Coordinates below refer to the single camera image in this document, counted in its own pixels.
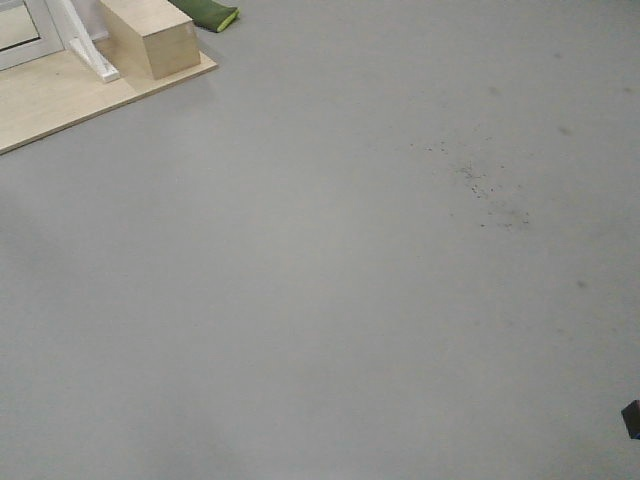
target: glass panel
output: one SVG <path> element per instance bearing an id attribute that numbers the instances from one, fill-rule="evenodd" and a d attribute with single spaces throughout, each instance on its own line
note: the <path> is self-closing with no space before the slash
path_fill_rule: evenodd
<path id="1" fill-rule="evenodd" d="M 0 0 L 0 52 L 40 36 L 23 0 Z"/>

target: plywood base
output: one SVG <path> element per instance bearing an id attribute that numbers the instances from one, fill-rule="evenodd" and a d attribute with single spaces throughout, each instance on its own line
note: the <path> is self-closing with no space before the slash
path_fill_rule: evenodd
<path id="1" fill-rule="evenodd" d="M 97 46 L 120 70 L 122 78 L 102 83 L 70 51 L 54 53 L 0 72 L 0 154 L 217 66 L 200 53 L 199 65 L 153 80 L 129 57 L 114 49 L 109 40 L 99 42 Z"/>

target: white door frame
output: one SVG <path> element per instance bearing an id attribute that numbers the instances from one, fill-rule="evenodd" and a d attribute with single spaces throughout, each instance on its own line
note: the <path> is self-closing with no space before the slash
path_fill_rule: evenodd
<path id="1" fill-rule="evenodd" d="M 73 50 L 103 82 L 120 78 L 120 72 L 93 44 L 71 0 L 24 2 L 40 38 L 0 52 L 0 70 L 66 49 Z"/>
<path id="2" fill-rule="evenodd" d="M 46 0 L 22 1 L 31 15 L 40 38 L 0 52 L 0 70 L 64 49 Z"/>

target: green cushion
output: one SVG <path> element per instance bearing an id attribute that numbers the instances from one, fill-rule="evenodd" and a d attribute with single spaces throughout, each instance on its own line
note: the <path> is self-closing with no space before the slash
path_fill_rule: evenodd
<path id="1" fill-rule="evenodd" d="M 193 23 L 212 32 L 221 32 L 240 13 L 237 7 L 226 7 L 213 0 L 169 0 L 193 18 Z"/>

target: wooden box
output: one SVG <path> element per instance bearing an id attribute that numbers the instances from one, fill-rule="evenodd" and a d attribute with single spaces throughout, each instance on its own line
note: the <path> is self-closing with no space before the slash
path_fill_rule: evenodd
<path id="1" fill-rule="evenodd" d="M 193 21 L 166 0 L 100 0 L 110 38 L 155 80 L 200 63 Z"/>

